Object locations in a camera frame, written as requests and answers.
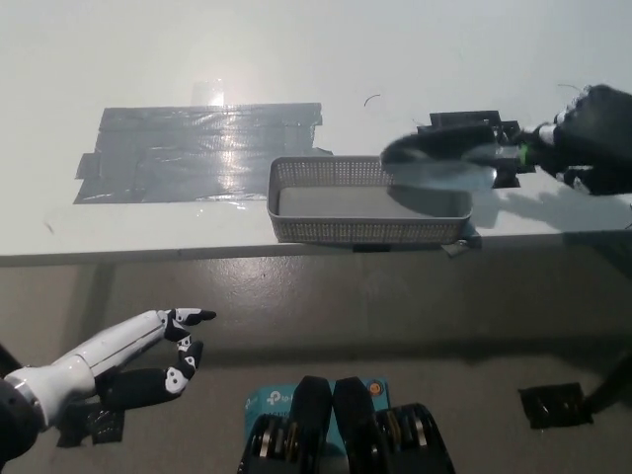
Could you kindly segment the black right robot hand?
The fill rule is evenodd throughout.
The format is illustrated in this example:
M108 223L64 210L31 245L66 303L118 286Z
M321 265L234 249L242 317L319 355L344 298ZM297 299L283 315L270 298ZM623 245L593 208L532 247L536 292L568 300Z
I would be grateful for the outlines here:
M534 130L539 166L591 196L631 192L631 95L605 84L578 94Z

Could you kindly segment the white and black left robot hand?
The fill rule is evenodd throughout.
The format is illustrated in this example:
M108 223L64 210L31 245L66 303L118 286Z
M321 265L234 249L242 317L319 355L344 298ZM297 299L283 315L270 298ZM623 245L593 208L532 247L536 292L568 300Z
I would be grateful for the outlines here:
M25 366L3 377L26 399L45 431L67 407L99 396L110 410L129 410L178 398L198 370L203 342L188 328L216 313L199 308L149 310L105 329L43 366ZM160 341L177 346L178 360L165 369L122 368Z

